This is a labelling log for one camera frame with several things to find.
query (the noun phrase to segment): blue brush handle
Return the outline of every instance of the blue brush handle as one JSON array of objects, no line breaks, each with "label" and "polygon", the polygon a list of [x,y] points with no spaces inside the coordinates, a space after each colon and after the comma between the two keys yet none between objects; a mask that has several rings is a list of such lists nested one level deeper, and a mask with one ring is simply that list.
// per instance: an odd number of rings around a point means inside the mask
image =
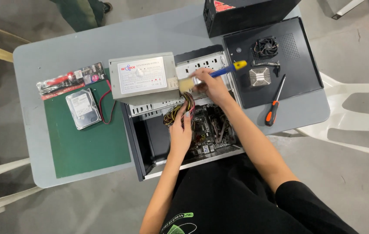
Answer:
[{"label": "blue brush handle", "polygon": [[219,69],[219,70],[217,70],[217,71],[215,71],[215,72],[212,72],[210,75],[212,76],[212,77],[217,77],[217,76],[221,76],[221,75],[223,75],[223,74],[226,74],[226,73],[228,73],[228,72],[233,72],[233,71],[235,71],[236,69],[235,69],[235,66],[232,64],[232,65],[230,65],[230,66],[227,66],[227,67],[224,67],[224,68],[222,68],[222,69]]}]

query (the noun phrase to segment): red wire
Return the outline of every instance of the red wire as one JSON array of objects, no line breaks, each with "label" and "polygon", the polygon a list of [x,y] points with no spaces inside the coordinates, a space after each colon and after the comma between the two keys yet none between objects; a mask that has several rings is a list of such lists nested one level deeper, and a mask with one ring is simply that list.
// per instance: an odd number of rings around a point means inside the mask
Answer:
[{"label": "red wire", "polygon": [[102,99],[104,99],[104,97],[110,93],[112,91],[112,88],[111,88],[111,83],[109,83],[109,81],[107,80],[107,83],[108,83],[108,86],[109,86],[109,90],[108,92],[106,92],[105,94],[102,95],[102,97],[99,99],[99,110],[100,110],[100,113],[101,113],[101,118],[102,118],[102,121],[104,122],[104,124],[108,125],[111,120],[112,120],[112,113],[114,112],[114,108],[115,108],[115,104],[116,104],[116,100],[114,102],[114,106],[112,107],[112,110],[111,110],[111,117],[109,118],[109,122],[105,122],[104,120],[104,115],[102,114],[102,105],[101,105],[101,102],[102,102]]}]

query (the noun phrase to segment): orange screwdriver handle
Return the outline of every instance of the orange screwdriver handle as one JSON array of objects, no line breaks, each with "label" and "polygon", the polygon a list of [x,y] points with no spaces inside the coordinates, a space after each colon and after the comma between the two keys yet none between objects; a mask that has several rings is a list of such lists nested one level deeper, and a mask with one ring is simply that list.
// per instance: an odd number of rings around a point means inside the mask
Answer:
[{"label": "orange screwdriver handle", "polygon": [[267,118],[265,118],[265,125],[271,127],[276,121],[277,117],[277,108],[279,107],[278,101],[273,101],[273,105],[271,106],[270,112],[267,114]]}]

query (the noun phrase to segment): concrete floor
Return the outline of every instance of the concrete floor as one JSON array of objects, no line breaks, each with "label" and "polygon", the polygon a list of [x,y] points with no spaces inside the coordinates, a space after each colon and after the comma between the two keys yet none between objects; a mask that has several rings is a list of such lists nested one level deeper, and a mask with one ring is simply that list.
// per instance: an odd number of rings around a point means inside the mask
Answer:
[{"label": "concrete floor", "polygon": [[[184,7],[203,0],[115,1],[107,24]],[[300,9],[320,71],[340,82],[369,83],[369,0],[335,21],[341,4],[302,0]],[[0,0],[0,28],[31,41],[73,33],[47,0]],[[12,51],[19,42],[0,36]],[[0,164],[28,157],[11,63],[0,61]],[[369,113],[369,94],[346,109]],[[330,139],[369,146],[369,133],[330,130]],[[271,136],[293,172],[343,220],[369,233],[369,154],[310,137]],[[134,168],[45,189],[7,206],[0,233],[138,233],[157,179],[138,182]],[[30,167],[0,175],[0,196],[33,187]]]}]

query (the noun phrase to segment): green mat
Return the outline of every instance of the green mat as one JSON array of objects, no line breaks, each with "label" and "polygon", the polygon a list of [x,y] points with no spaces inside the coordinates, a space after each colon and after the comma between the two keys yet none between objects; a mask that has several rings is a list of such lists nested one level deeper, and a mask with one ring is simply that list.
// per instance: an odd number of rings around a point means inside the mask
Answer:
[{"label": "green mat", "polygon": [[[74,125],[65,98],[87,88],[92,90],[97,105],[109,90],[108,83],[103,80],[44,101],[57,178],[131,162],[120,102],[116,102],[109,125],[99,122],[82,130]],[[112,93],[108,93],[102,100],[106,122],[113,104]]]}]

